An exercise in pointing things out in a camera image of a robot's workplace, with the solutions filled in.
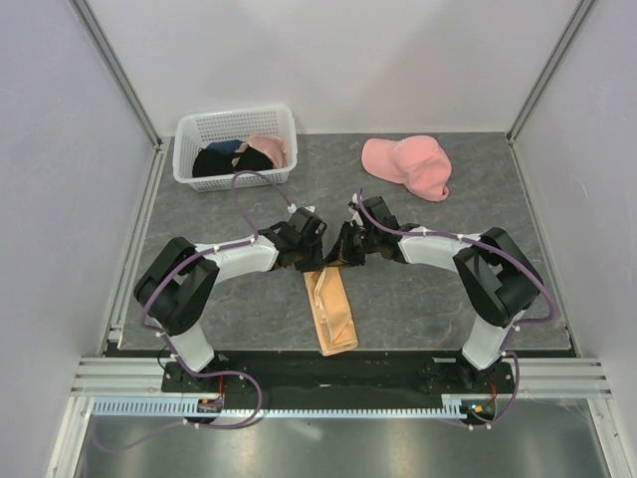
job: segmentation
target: gray textured mat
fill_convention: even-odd
[[[400,139],[408,134],[378,134]],[[403,186],[367,174],[360,152],[371,134],[299,136],[299,165],[283,185],[300,205],[314,205],[327,222],[323,250],[331,248],[346,203],[359,186],[365,195],[382,195],[401,223],[431,229],[484,232],[504,227],[548,282],[548,275],[516,168],[503,133],[433,134],[449,155],[454,171],[450,195],[432,203]],[[239,197],[260,227],[289,214],[270,187],[241,189]],[[146,233],[136,277],[166,242],[184,236],[191,242],[215,243],[250,234],[229,191],[198,193],[175,182],[171,157],[166,160]],[[341,270],[361,349],[458,349],[474,322],[457,274],[425,266],[405,266],[369,256],[364,268]],[[140,328],[140,307],[131,300],[123,329],[123,349],[159,349],[162,342]],[[543,316],[538,299],[527,317]],[[213,347],[231,349],[310,349],[319,343],[303,277],[294,270],[252,274],[213,290],[202,326]],[[526,327],[512,341],[516,349],[568,349],[564,320]]]

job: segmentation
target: black cloth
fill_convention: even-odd
[[[248,149],[241,154],[235,169],[237,171],[266,171],[272,169],[272,166],[272,161],[267,156],[248,146]]]
[[[237,165],[233,166],[232,160],[236,157],[239,157],[239,160]],[[192,177],[221,176],[245,170],[266,171],[272,168],[272,161],[250,146],[241,154],[223,154],[215,149],[201,149],[192,164]]]
[[[192,177],[221,176],[234,174],[232,160],[237,153],[222,154],[215,149],[201,149],[192,164]]]

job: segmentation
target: blue cloth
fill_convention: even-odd
[[[227,141],[211,142],[206,146],[209,151],[217,151],[222,154],[232,154],[243,144],[239,139],[229,139]]]

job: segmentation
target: black mounting base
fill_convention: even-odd
[[[354,351],[326,358],[316,352],[231,351],[219,353],[221,359],[205,371],[249,373],[263,390],[264,409],[437,408],[442,394],[490,395],[492,381],[499,393],[513,391],[508,363],[499,362],[480,381],[466,383],[459,364],[453,361],[457,355]],[[214,393],[219,382],[217,378],[193,378],[177,362],[170,362],[161,390]],[[255,389],[238,377],[224,377],[224,393],[228,409],[255,404]]]

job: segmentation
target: pink cloth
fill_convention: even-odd
[[[273,169],[286,166],[286,145],[279,137],[251,134],[237,152],[245,151],[247,147],[246,144],[267,156],[272,162]]]
[[[401,141],[370,139],[362,149],[365,170],[386,181],[404,184],[429,201],[449,195],[451,161],[431,136],[409,136]]]

